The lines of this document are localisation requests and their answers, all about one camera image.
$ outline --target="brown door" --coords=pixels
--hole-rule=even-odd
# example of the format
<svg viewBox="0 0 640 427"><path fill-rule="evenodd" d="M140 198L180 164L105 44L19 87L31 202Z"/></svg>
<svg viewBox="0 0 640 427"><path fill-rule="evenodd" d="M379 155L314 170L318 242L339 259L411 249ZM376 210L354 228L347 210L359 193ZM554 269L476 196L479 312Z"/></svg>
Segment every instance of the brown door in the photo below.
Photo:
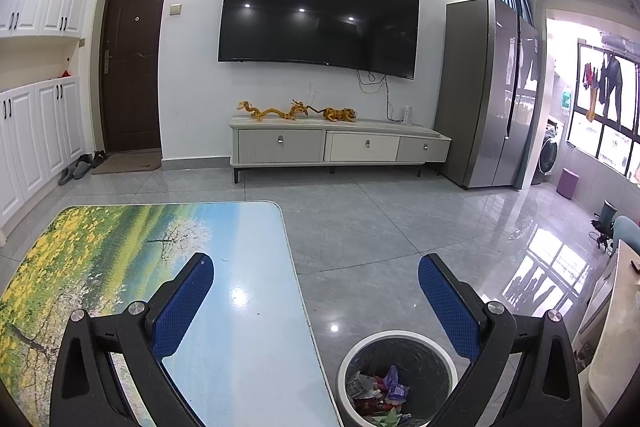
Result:
<svg viewBox="0 0 640 427"><path fill-rule="evenodd" d="M162 1L107 0L100 53L100 109L108 152L160 148Z"/></svg>

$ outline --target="tv stand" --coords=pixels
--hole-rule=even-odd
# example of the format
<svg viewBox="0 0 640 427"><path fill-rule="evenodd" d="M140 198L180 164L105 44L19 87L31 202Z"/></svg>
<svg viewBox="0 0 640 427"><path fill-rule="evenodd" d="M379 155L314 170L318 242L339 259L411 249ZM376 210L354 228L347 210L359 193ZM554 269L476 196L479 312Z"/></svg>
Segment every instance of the tv stand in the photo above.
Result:
<svg viewBox="0 0 640 427"><path fill-rule="evenodd" d="M260 167L416 165L444 163L451 140L420 125L384 120L331 122L324 118L235 116L231 166L239 172Z"/></svg>

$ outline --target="metal screw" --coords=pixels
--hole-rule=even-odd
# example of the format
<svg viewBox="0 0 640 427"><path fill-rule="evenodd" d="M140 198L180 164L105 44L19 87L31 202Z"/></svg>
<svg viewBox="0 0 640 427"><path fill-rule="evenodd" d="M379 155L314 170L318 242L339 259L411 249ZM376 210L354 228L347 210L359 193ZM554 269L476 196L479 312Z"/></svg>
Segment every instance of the metal screw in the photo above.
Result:
<svg viewBox="0 0 640 427"><path fill-rule="evenodd" d="M145 303L141 301L132 302L127 310L131 315L140 315L145 310Z"/></svg>
<svg viewBox="0 0 640 427"><path fill-rule="evenodd" d="M562 320L562 314L558 310L549 310L546 312L546 316L552 322L560 322Z"/></svg>
<svg viewBox="0 0 640 427"><path fill-rule="evenodd" d="M84 319L84 310L73 310L71 312L72 322L78 322L81 319Z"/></svg>
<svg viewBox="0 0 640 427"><path fill-rule="evenodd" d="M491 301L486 307L494 315L502 315L504 313L504 305L501 302Z"/></svg>

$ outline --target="washing machine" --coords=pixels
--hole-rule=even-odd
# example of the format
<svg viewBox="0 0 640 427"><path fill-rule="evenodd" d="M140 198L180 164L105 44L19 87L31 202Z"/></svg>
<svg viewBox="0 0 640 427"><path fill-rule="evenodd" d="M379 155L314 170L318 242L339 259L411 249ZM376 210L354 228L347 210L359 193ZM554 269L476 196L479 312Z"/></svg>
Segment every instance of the washing machine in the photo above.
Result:
<svg viewBox="0 0 640 427"><path fill-rule="evenodd" d="M558 148L562 139L562 129L562 122L556 120L556 118L550 116L546 121L545 139L542 142L540 158L538 158L536 172L533 174L531 181L532 185L540 185L556 164Z"/></svg>

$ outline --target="yellow garment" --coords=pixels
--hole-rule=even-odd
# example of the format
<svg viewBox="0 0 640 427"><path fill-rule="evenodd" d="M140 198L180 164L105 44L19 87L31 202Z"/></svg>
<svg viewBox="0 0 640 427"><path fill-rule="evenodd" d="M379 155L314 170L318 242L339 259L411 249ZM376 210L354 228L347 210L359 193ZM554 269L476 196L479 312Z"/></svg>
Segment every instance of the yellow garment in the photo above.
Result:
<svg viewBox="0 0 640 427"><path fill-rule="evenodd" d="M596 118L596 100L598 99L598 87L591 86L591 105L587 111L587 120L591 123Z"/></svg>

